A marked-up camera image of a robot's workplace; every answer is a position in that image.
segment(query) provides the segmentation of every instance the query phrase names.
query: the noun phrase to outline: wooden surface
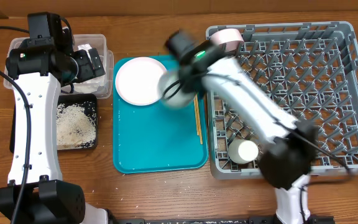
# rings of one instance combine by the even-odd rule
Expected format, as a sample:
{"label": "wooden surface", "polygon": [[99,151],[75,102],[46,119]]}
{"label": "wooden surface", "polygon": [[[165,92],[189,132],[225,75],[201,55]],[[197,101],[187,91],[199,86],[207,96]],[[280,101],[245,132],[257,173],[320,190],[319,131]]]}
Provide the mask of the wooden surface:
{"label": "wooden surface", "polygon": [[[294,12],[199,16],[69,18],[75,34],[104,34],[115,62],[124,57],[164,54],[163,43],[179,28],[204,39],[208,26],[271,22],[349,21],[358,40],[358,12]],[[0,20],[0,26],[27,28],[25,19]],[[0,30],[0,69],[11,40],[23,34]],[[67,182],[78,184],[86,201],[109,208],[118,218],[227,218],[270,215],[276,209],[273,188],[264,180],[216,180],[209,162],[198,170],[122,175],[112,164],[112,98],[100,100],[99,146],[92,151],[59,152]],[[9,152],[13,93],[0,77],[0,187],[11,168]],[[358,223],[358,177],[339,186],[310,188],[312,213],[334,215],[337,223]],[[0,223],[8,219],[0,214]]]}
{"label": "wooden surface", "polygon": [[358,11],[358,0],[0,0],[0,19],[43,11],[65,17]]}

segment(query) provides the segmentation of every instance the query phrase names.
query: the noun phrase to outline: chopstick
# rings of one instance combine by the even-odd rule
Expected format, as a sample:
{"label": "chopstick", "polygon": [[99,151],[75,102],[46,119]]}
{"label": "chopstick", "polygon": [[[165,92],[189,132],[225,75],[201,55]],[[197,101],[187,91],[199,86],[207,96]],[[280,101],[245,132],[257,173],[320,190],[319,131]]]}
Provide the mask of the chopstick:
{"label": "chopstick", "polygon": [[200,108],[198,106],[198,95],[196,95],[195,98],[195,113],[196,113],[196,127],[197,127],[197,133],[200,137],[200,144],[203,144],[203,134],[201,132],[201,121],[200,121]]}

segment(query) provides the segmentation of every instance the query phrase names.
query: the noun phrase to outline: gray dish rack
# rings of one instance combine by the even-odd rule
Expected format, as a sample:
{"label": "gray dish rack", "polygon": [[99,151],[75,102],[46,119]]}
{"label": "gray dish rack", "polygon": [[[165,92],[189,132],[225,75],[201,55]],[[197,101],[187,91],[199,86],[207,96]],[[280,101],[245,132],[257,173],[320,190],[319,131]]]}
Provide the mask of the gray dish rack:
{"label": "gray dish rack", "polygon": [[[319,126],[319,147],[343,159],[358,174],[358,44],[348,22],[310,22],[211,26],[235,28],[244,44],[236,52],[251,79],[283,110]],[[259,145],[252,127],[214,92],[207,94],[211,172],[217,179],[261,178],[257,160],[232,162],[227,147],[234,139]],[[313,175],[343,175],[336,162],[319,154]]]}

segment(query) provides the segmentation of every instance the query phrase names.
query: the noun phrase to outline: clear plastic container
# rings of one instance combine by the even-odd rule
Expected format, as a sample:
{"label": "clear plastic container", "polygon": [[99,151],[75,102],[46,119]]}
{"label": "clear plastic container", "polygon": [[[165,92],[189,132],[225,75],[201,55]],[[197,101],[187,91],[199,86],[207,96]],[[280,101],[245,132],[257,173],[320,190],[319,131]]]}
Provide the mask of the clear plastic container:
{"label": "clear plastic container", "polygon": [[[11,42],[11,46],[9,47],[7,56],[9,56],[9,53],[11,52],[12,49],[18,48],[22,43],[22,41],[26,38],[28,37],[13,39]],[[101,77],[94,78],[92,80],[88,80],[83,83],[75,83],[73,94],[92,93],[98,99],[109,98],[112,88],[112,74],[113,74],[112,71],[114,67],[114,55],[110,50],[107,49],[105,36],[102,34],[78,34],[78,35],[74,35],[74,41],[75,41],[74,50],[78,50],[78,46],[83,44],[90,44],[91,47],[96,48],[98,50],[106,74]],[[7,80],[4,80],[4,87],[8,89],[12,89],[12,85]],[[70,86],[63,86],[62,90],[70,91]]]}

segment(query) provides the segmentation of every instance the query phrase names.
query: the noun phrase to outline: pair of chopsticks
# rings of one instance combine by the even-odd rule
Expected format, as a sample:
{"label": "pair of chopsticks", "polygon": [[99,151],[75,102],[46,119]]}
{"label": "pair of chopsticks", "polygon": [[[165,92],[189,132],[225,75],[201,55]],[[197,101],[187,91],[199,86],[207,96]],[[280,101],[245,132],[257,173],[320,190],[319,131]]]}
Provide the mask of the pair of chopsticks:
{"label": "pair of chopsticks", "polygon": [[197,136],[200,137],[200,144],[203,144],[203,134],[201,133],[200,110],[198,109],[198,95],[194,99],[194,113],[196,115]]}

